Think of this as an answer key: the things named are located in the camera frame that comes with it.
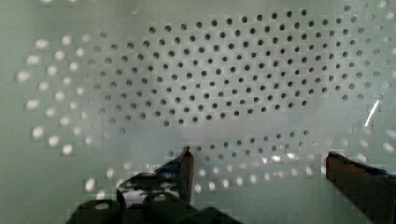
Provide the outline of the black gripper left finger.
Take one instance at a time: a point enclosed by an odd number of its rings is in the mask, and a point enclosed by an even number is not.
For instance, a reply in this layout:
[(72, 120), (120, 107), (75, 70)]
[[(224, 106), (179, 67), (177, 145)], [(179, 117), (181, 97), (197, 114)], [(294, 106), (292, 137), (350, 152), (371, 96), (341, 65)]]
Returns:
[(184, 202), (191, 201), (194, 177), (194, 157), (185, 147), (176, 158), (157, 168), (154, 172), (139, 173), (117, 186), (117, 201), (130, 208), (141, 204), (149, 193), (168, 192)]

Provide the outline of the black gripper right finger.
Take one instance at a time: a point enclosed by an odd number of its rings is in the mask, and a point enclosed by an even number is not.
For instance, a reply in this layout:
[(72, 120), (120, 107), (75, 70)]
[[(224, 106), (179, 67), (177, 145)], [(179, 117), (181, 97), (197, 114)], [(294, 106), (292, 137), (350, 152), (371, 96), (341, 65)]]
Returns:
[(330, 151), (326, 178), (374, 224), (395, 224), (395, 175)]

